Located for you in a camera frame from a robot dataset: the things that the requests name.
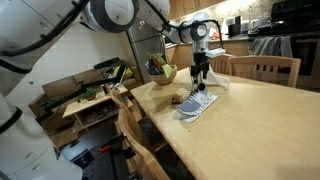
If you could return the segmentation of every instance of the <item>chair back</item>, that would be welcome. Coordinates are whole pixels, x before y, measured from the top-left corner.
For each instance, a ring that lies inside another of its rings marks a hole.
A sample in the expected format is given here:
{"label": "chair back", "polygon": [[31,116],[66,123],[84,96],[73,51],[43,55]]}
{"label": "chair back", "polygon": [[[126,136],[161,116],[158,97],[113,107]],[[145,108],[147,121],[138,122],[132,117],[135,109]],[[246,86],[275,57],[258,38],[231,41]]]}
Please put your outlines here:
{"label": "chair back", "polygon": [[[280,56],[237,56],[228,59],[229,74],[248,79],[280,83],[296,87],[300,59]],[[287,68],[289,75],[278,73]]]}
{"label": "chair back", "polygon": [[222,56],[211,58],[209,61],[213,72],[220,74],[229,74],[228,59],[230,57],[233,57],[233,55],[224,54]]}
{"label": "chair back", "polygon": [[143,179],[169,179],[168,175],[163,170],[154,155],[146,147],[139,143],[137,135],[134,132],[135,129],[132,129],[132,125],[129,123],[135,121],[131,118],[131,116],[128,116],[126,110],[120,108],[118,115],[119,127],[126,135],[128,143],[136,153],[134,160],[139,168],[139,172],[143,176]]}
{"label": "chair back", "polygon": [[128,129],[128,130],[131,131],[131,136],[133,136],[135,138],[135,140],[138,141],[138,143],[149,147],[150,142],[149,142],[148,138],[143,133],[140,125],[138,124],[134,115],[130,111],[130,108],[128,107],[128,105],[123,102],[123,99],[122,99],[121,95],[118,93],[118,91],[116,89],[112,89],[110,92],[110,96],[111,96],[111,99],[113,100],[113,102],[115,102],[116,105],[127,114],[127,116],[128,116],[127,124],[128,124],[128,127],[130,127],[130,129]]}

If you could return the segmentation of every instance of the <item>kitchen counter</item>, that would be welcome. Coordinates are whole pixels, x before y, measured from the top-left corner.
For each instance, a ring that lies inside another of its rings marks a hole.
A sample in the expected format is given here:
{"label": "kitchen counter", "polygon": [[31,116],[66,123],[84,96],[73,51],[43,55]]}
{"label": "kitchen counter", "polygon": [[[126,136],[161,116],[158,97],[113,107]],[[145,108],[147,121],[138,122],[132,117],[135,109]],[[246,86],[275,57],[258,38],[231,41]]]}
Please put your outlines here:
{"label": "kitchen counter", "polygon": [[168,43],[168,44],[166,44],[166,49],[176,47],[176,46],[177,46],[177,44]]}
{"label": "kitchen counter", "polygon": [[[249,37],[247,35],[238,35],[229,38],[228,36],[222,37],[222,41],[247,41]],[[209,42],[219,42],[220,39],[211,39]]]}
{"label": "kitchen counter", "polygon": [[[247,41],[248,39],[249,39],[249,37],[247,35],[238,35],[238,36],[234,36],[234,37],[231,37],[231,38],[229,38],[228,36],[224,36],[222,38],[222,41],[224,41],[224,42],[234,42],[234,41]],[[220,41],[220,39],[210,39],[209,40],[210,43],[215,43],[215,42],[219,42],[219,41]],[[180,43],[180,44],[168,43],[168,44],[166,44],[166,49],[175,47],[177,45],[186,45],[186,44],[185,43]]]}

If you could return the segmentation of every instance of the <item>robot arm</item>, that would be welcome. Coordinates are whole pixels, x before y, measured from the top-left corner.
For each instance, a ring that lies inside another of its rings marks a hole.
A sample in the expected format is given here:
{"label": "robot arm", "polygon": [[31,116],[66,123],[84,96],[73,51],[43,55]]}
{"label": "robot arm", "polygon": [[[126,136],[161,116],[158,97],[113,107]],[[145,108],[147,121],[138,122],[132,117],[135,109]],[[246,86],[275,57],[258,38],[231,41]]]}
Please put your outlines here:
{"label": "robot arm", "polygon": [[[0,159],[3,160],[0,179],[2,174],[9,176],[26,167],[28,163],[19,161],[26,153],[34,151],[36,159],[43,156],[44,149],[52,146],[34,118],[7,103],[3,95],[32,70],[37,60],[73,24],[119,33],[139,18],[175,43],[193,42],[191,76],[195,83],[198,83],[199,74],[209,67],[206,53],[209,52],[207,23],[210,21],[203,21],[209,18],[208,15],[200,13],[188,22],[169,24],[165,22],[169,14],[168,0],[14,0],[1,1],[0,8],[0,110],[5,112],[0,113]],[[77,168],[66,172],[70,177],[75,175],[73,178],[61,178],[64,173],[54,173],[62,171],[61,161],[49,164],[51,178],[78,179],[75,178],[80,172]]]}

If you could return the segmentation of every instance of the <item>cabinet door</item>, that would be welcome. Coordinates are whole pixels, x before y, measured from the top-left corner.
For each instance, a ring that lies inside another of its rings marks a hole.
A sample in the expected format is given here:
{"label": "cabinet door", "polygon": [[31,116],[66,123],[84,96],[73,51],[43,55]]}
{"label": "cabinet door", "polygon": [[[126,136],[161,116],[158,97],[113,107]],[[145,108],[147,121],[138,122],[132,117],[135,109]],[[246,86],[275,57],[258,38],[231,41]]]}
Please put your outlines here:
{"label": "cabinet door", "polygon": [[181,1],[183,15],[194,13],[198,10],[198,1],[197,0],[184,0]]}
{"label": "cabinet door", "polygon": [[183,4],[181,0],[170,0],[170,13],[174,11],[174,19],[184,16]]}
{"label": "cabinet door", "polygon": [[170,0],[170,11],[169,11],[169,16],[168,20],[176,19],[178,18],[176,15],[176,1],[175,0]]}
{"label": "cabinet door", "polygon": [[247,56],[248,55],[248,42],[247,41],[235,41],[228,42],[224,45],[228,54],[236,56]]}
{"label": "cabinet door", "polygon": [[176,64],[178,70],[191,66],[192,62],[192,46],[179,45],[176,47],[171,64]]}
{"label": "cabinet door", "polygon": [[218,4],[218,3],[221,3],[221,2],[223,2],[225,0],[214,0],[214,1],[215,1],[215,4]]}
{"label": "cabinet door", "polygon": [[197,0],[198,2],[198,9],[204,9],[210,6],[213,6],[214,4],[216,4],[216,0]]}
{"label": "cabinet door", "polygon": [[173,54],[175,52],[175,49],[176,47],[172,47],[172,48],[168,48],[166,53],[167,53],[167,63],[168,64],[171,64],[171,61],[172,61],[172,57],[173,57]]}

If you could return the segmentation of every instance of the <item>black cable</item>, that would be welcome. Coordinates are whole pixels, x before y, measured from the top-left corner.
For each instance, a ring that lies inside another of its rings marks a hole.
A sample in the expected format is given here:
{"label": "black cable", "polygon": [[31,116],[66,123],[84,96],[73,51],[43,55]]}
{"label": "black cable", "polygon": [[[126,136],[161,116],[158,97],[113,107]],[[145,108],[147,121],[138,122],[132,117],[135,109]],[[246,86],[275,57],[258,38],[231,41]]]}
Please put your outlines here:
{"label": "black cable", "polygon": [[80,0],[79,3],[75,3],[74,1],[72,1],[72,4],[75,7],[71,11],[69,11],[67,13],[67,15],[64,16],[59,21],[59,23],[47,35],[41,34],[40,35],[41,39],[28,47],[14,50],[14,51],[4,50],[1,52],[2,55],[13,57],[13,56],[26,54],[26,53],[29,53],[31,51],[34,51],[34,50],[42,47],[43,45],[47,44],[48,42],[52,41],[55,37],[57,37],[60,33],[62,33],[63,30],[65,30],[77,18],[77,16],[81,13],[81,11],[84,9],[84,7],[87,5],[87,3],[89,1],[90,0]]}
{"label": "black cable", "polygon": [[31,69],[23,69],[18,66],[15,66],[13,64],[10,64],[2,59],[0,59],[0,66],[7,69],[7,70],[10,70],[12,72],[19,73],[19,74],[28,74],[32,71],[32,68]]}
{"label": "black cable", "polygon": [[10,117],[8,121],[0,126],[0,134],[8,130],[14,123],[16,123],[22,115],[21,109],[16,107],[16,112]]}
{"label": "black cable", "polygon": [[[186,23],[186,22],[187,22],[187,21],[183,21],[183,22],[180,24],[179,28],[181,28],[181,27],[183,26],[183,24]],[[186,42],[184,42],[184,40],[183,40],[183,38],[182,38],[182,36],[181,36],[181,35],[182,35],[182,31],[179,31],[179,30],[178,30],[178,35],[179,35],[180,41],[183,42],[183,43],[186,43]]]}
{"label": "black cable", "polygon": [[58,112],[59,112],[59,110],[60,110],[61,105],[62,105],[62,104],[59,105],[56,113],[54,113],[53,117],[52,117],[52,118],[50,119],[50,121],[45,125],[45,126],[46,126],[46,129],[47,129],[47,126],[49,126],[49,125],[52,123],[53,119],[57,116],[57,114],[58,114]]}
{"label": "black cable", "polygon": [[100,69],[100,74],[96,77],[94,77],[89,83],[93,82],[94,80],[96,80],[98,77],[100,77],[101,75],[103,76],[103,79],[106,79],[103,75],[103,72],[107,69],[107,67],[104,67],[103,71],[101,71]]}
{"label": "black cable", "polygon": [[163,25],[162,25],[163,29],[160,32],[163,32],[164,29],[170,32],[171,31],[171,26],[169,24],[170,21],[167,21],[167,19],[157,10],[156,7],[154,7],[154,5],[149,0],[145,0],[145,1],[163,22]]}

